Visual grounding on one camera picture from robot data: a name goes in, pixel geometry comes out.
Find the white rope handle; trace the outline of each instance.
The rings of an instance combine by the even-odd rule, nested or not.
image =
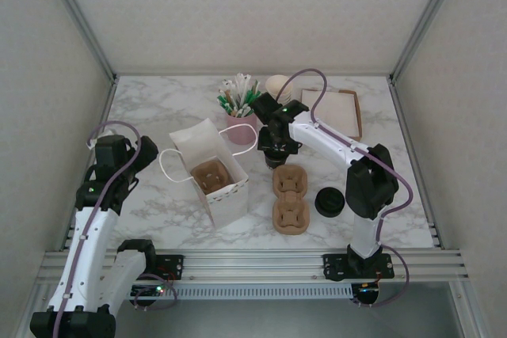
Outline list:
[[[158,156],[158,163],[160,164],[160,169],[164,172],[164,175],[167,178],[169,178],[171,181],[176,182],[177,184],[179,184],[180,182],[185,182],[185,181],[188,181],[188,180],[193,180],[193,177],[188,177],[188,178],[185,178],[184,180],[173,180],[171,177],[169,177],[169,174],[166,173],[166,170],[164,169],[164,166],[162,165],[162,155],[165,152],[169,151],[169,150],[172,150],[173,152],[176,152],[176,153],[180,154],[180,156],[183,156],[179,150],[174,150],[173,148],[167,148],[167,149],[163,150],[160,153],[160,155]]]
[[[255,134],[255,141],[253,142],[253,145],[248,149],[248,150],[244,150],[242,152],[236,152],[235,154],[232,154],[233,156],[238,156],[240,154],[245,154],[246,152],[252,150],[253,148],[255,148],[257,146],[257,141],[259,139],[259,135],[257,134],[257,131],[255,131],[255,128],[253,128],[251,125],[249,125],[248,123],[241,123],[241,124],[236,124],[235,126],[230,126],[230,127],[227,127],[226,129],[224,130],[221,130],[219,132],[219,134],[221,134],[222,132],[225,132],[225,131],[229,131],[229,130],[232,130],[233,128],[236,128],[236,127],[241,127],[241,126],[248,126],[250,127],[250,129],[254,132]]]

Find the marble table surface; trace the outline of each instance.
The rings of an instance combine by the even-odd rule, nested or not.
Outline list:
[[[226,127],[224,111],[215,98],[220,82],[229,77],[232,76],[121,77],[109,119],[133,123],[141,135],[153,139],[159,150],[171,148],[170,132],[191,127],[206,118],[218,129]],[[254,78],[264,84],[265,77]],[[332,88],[357,92],[363,120],[362,142],[386,146],[395,169],[414,189],[413,203],[386,218],[382,241],[397,248],[432,247],[433,240],[386,78],[331,76],[328,80]],[[297,89],[319,89],[320,86],[320,77],[295,80]],[[127,129],[115,129],[134,140]],[[244,149],[227,143],[232,152]],[[318,190],[334,186],[345,191],[345,169],[330,164],[305,146],[298,155],[289,157],[287,163],[301,165],[308,173],[305,200],[311,205],[311,222],[304,234],[287,236],[273,228],[272,208],[276,197],[272,191],[272,171],[265,165],[264,154],[252,150],[237,159],[250,176],[247,216],[216,230],[192,185],[169,182],[157,160],[138,175],[139,185],[123,205],[109,248],[115,249],[124,239],[131,238],[150,238],[157,249],[326,249],[344,248],[350,242],[353,213],[348,207],[336,218],[324,218],[314,207]],[[187,176],[176,154],[164,155],[164,166],[173,178]],[[406,197],[406,190],[400,185],[393,205],[404,202]]]

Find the black lid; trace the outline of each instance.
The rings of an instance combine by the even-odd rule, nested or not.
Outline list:
[[[317,211],[327,218],[337,217],[345,206],[345,197],[336,188],[324,188],[315,197]]]

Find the white panel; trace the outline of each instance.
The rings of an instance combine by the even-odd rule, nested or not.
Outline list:
[[[121,74],[388,73],[428,0],[78,0]]]
[[[0,0],[0,336],[69,219],[107,81],[60,0]]]
[[[446,0],[398,86],[436,220],[494,336],[507,310],[507,0]]]

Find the pen holder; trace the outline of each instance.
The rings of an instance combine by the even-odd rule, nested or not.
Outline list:
[[[244,118],[234,118],[233,116],[226,114],[226,119],[227,127],[233,127],[238,124],[249,124],[255,131],[257,131],[257,117],[255,114],[248,115]],[[238,144],[240,146],[251,144],[256,138],[254,132],[247,126],[231,128],[227,131],[227,136],[234,144]]]

